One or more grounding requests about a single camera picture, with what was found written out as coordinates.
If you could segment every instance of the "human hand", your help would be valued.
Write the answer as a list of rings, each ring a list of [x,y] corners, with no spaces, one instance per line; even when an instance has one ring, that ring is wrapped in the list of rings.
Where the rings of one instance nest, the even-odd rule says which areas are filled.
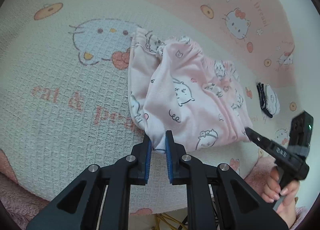
[[[270,176],[267,179],[267,183],[263,188],[263,194],[261,197],[263,198],[263,200],[265,200],[265,202],[273,203],[275,200],[278,200],[280,198],[280,195],[285,196],[276,212],[279,216],[281,216],[281,218],[287,223],[288,227],[290,228],[296,220],[294,198],[298,192],[300,182],[297,180],[293,180],[281,190],[280,185],[278,184],[278,180],[279,172],[277,168],[274,167],[271,170]]]

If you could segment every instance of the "black device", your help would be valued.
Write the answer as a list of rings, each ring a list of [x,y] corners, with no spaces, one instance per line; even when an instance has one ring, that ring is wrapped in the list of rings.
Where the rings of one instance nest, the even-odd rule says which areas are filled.
[[[313,118],[306,112],[292,120],[289,146],[297,153],[246,128],[249,139],[273,156],[283,169],[283,187],[308,174],[308,151],[304,147],[309,146],[312,126]],[[209,185],[221,230],[288,229],[270,204],[228,164],[203,164],[174,142],[171,131],[166,132],[166,158],[170,183],[187,186],[188,229],[216,229]],[[115,164],[87,167],[30,221],[27,230],[127,230],[130,186],[147,184],[150,160],[151,141],[145,135],[143,143],[133,146],[131,155]]]
[[[306,158],[310,150],[310,140],[313,127],[313,117],[302,112],[291,121],[289,145],[282,145],[269,140],[250,128],[245,128],[248,138],[274,157],[280,179],[279,185],[283,189],[292,180],[304,180],[309,172]],[[283,196],[273,203],[276,210],[283,200]]]

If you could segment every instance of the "black cloth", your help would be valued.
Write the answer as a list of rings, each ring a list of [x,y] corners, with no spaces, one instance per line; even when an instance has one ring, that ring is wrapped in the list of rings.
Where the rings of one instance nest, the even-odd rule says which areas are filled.
[[[264,93],[263,83],[258,83],[258,84],[257,84],[257,89],[258,89],[258,94],[259,94],[259,100],[260,100],[260,108],[261,108],[261,110],[262,110],[269,118],[272,118],[273,115],[270,114],[270,112],[268,112],[268,110],[267,110],[267,108],[266,108],[267,102],[266,102],[266,95],[265,95],[265,93]]]

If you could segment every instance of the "red bow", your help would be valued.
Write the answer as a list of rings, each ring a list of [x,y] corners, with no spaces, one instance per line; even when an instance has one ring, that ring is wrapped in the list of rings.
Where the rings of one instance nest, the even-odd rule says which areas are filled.
[[[240,17],[240,19],[244,19],[245,18],[245,13],[241,12],[240,9],[236,9],[236,17]]]
[[[289,142],[289,140],[287,138],[284,138],[281,142],[282,145],[285,145],[287,142]]]

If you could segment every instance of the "fabric fold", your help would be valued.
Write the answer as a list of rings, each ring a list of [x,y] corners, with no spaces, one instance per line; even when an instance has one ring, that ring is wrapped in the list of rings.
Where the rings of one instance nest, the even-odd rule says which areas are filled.
[[[186,151],[249,141],[243,89],[231,61],[204,56],[188,37],[160,40],[138,28],[132,35],[128,99],[134,123],[165,153],[165,131]]]

